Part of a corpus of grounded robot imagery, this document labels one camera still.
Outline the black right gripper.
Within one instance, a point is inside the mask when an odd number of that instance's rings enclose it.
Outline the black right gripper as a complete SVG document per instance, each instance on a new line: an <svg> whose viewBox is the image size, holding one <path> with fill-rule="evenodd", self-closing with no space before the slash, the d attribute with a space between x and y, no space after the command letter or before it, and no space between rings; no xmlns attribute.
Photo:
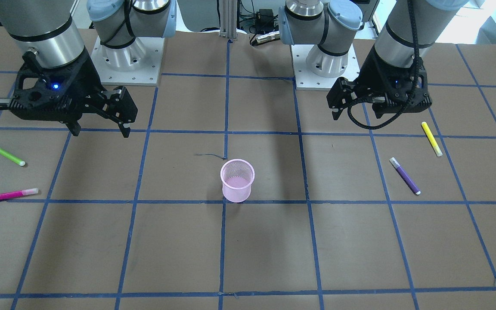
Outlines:
<svg viewBox="0 0 496 310"><path fill-rule="evenodd" d="M98 114L118 124L122 136L129 137L138 108L125 86L105 90L86 48L57 68L43 68L40 52L33 47L22 59L14 90L8 98L0 98L0 110L22 120L61 122L73 136L81 132L78 120L84 113Z"/></svg>

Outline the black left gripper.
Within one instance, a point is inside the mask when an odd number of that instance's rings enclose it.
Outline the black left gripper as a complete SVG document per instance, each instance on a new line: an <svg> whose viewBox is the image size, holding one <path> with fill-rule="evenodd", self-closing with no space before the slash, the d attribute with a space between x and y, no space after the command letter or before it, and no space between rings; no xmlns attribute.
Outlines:
<svg viewBox="0 0 496 310"><path fill-rule="evenodd" d="M356 99L367 97L376 118L398 113L406 104L412 90L412 67L399 68L383 61L374 47L367 55L358 78L353 82L339 77L329 90L326 99L337 121L343 110Z"/></svg>

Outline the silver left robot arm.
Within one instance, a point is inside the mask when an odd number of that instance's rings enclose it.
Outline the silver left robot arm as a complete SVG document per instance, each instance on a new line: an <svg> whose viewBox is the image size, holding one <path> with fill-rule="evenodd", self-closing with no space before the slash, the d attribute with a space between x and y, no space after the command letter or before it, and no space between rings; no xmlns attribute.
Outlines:
<svg viewBox="0 0 496 310"><path fill-rule="evenodd" d="M282 43L305 44L312 49L306 61L312 73L336 78L326 96L332 117L352 113L360 103L372 104L377 118L392 117L374 129L391 124L401 114L419 113L432 105L422 57L465 5L464 0L398 0L378 34L358 77L342 77L356 32L363 27L363 12L350 0L288 0L279 9Z"/></svg>

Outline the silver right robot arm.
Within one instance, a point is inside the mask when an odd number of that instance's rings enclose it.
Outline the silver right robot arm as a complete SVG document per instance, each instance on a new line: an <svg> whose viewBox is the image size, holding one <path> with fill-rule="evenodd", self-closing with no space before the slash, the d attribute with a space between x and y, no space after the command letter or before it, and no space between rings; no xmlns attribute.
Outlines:
<svg viewBox="0 0 496 310"><path fill-rule="evenodd" d="M99 37L99 48L89 54L62 0L0 0L0 22L22 52L23 64L0 110L22 120L54 121L72 135L81 131L83 114L97 114L130 135L138 108L125 86L107 90L102 68L116 74L157 69L156 50L143 38L168 38L177 29L175 0L89 0L87 10Z"/></svg>

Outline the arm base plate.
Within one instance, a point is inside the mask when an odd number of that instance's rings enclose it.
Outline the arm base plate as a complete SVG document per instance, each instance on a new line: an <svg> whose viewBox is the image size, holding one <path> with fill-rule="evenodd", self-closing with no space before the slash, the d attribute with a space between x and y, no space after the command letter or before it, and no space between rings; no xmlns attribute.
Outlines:
<svg viewBox="0 0 496 310"><path fill-rule="evenodd" d="M95 41L91 59L105 86L157 86L165 39L138 37L132 45L110 49Z"/></svg>
<svg viewBox="0 0 496 310"><path fill-rule="evenodd" d="M339 77L353 81L360 72L354 47L342 56L324 54L317 45L292 45L298 90L330 90Z"/></svg>

